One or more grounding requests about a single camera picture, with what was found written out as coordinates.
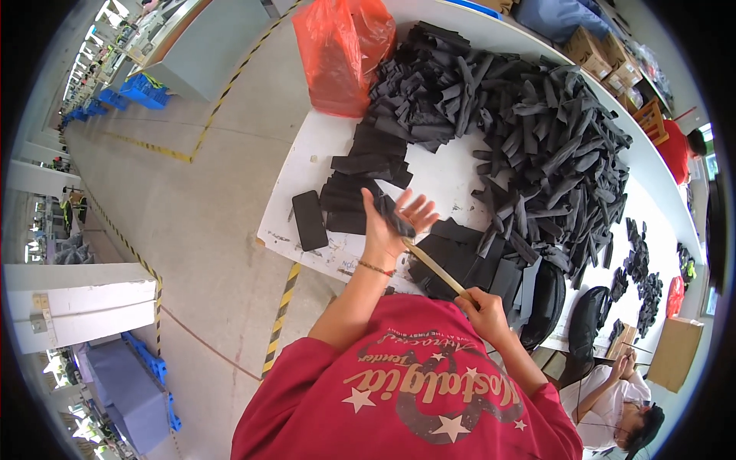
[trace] hand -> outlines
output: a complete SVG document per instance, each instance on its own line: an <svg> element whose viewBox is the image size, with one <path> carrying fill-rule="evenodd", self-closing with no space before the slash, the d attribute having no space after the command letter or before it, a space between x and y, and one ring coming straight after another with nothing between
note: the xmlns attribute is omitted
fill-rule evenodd
<svg viewBox="0 0 736 460"><path fill-rule="evenodd" d="M626 359L626 367L623 370L623 374L621 374L621 380L628 380L631 378L634 374L634 365L637 362L637 352L634 351L633 348L629 347L626 351L626 356L628 356L628 358Z"/></svg>
<svg viewBox="0 0 736 460"><path fill-rule="evenodd" d="M506 314L503 312L503 303L499 296L487 294L476 287L468 289L467 293L481 306L480 310L476 311L472 303L460 296L455 297L455 304L465 312L473 330L483 340L499 350L507 345L509 340L516 338L516 335L509 330L509 323L506 322Z"/></svg>
<svg viewBox="0 0 736 460"><path fill-rule="evenodd" d="M375 209L373 194L367 188L362 188L361 193L366 210L366 246L362 259L382 269L393 270L396 259L406 251L406 246L396 230ZM407 188L396 200L396 213L412 224L417 233L421 233L437 222L439 214L432 213L434 201L427 202L424 195L419 195L414 202L402 209L410 198L411 189Z"/></svg>
<svg viewBox="0 0 736 460"><path fill-rule="evenodd" d="M621 375L623 374L624 369L626 368L626 364L629 362L629 357L626 355L619 355L618 358L616 358L616 362L613 363L613 366L611 368L611 375L608 376L608 379L606 382L613 384L618 381L618 379L621 378Z"/></svg>

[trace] red shirt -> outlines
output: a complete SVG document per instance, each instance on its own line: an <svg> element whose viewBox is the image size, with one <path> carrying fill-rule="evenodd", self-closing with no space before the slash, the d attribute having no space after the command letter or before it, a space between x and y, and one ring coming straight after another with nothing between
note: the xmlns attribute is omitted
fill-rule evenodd
<svg viewBox="0 0 736 460"><path fill-rule="evenodd" d="M690 170L687 167L687 159L690 145L687 143L687 136L682 134L677 123L671 120L664 120L665 131L670 138L657 146L659 154L667 163L667 167L675 178L677 185L682 184L687 179Z"/></svg>
<svg viewBox="0 0 736 460"><path fill-rule="evenodd" d="M531 397L449 302L382 297L345 353L299 339L233 435L242 459L581 459L551 383Z"/></svg>

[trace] black hair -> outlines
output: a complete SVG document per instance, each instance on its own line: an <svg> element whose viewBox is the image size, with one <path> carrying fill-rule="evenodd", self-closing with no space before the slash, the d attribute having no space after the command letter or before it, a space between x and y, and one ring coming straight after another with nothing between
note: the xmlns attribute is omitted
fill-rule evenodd
<svg viewBox="0 0 736 460"><path fill-rule="evenodd" d="M651 409L642 415L642 418L644 419L644 426L632 430L626 438L626 448L624 450L629 453L626 460L632 460L639 450L654 440L665 421L665 413L661 407L653 404Z"/></svg>
<svg viewBox="0 0 736 460"><path fill-rule="evenodd" d="M687 135L687 143L690 145L690 150L699 157L704 157L707 153L703 133L700 130L690 131L690 134Z"/></svg>

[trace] concrete floor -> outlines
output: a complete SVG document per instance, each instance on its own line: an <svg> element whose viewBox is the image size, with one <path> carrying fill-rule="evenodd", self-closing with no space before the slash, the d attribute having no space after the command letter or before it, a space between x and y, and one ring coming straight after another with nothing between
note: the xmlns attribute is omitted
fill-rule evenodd
<svg viewBox="0 0 736 460"><path fill-rule="evenodd" d="M235 81L192 164L103 134L189 155L214 107L174 96L165 110L131 104L66 130L85 187L163 277L162 358L183 427L149 460L228 459L233 429L258 388L249 374L261 375L291 261L256 244L255 234L310 108L290 21ZM279 352L306 335L342 286L302 268ZM155 349L153 325L135 334Z"/></svg>

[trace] bracelet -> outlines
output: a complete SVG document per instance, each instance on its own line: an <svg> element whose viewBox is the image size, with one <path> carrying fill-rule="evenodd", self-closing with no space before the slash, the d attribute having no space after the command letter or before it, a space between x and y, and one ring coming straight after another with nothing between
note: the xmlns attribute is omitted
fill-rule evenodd
<svg viewBox="0 0 736 460"><path fill-rule="evenodd" d="M384 275L386 275L388 277L393 277L394 274L396 273L396 270L395 269L392 270L392 271L390 271L390 272L387 272L387 271L385 271L383 269L380 269L380 268L376 267L375 265L371 265L370 263L363 262L363 261L358 261L358 265L362 265L362 266L366 267L367 269L375 270L376 272L381 272L381 273L383 273Z"/></svg>

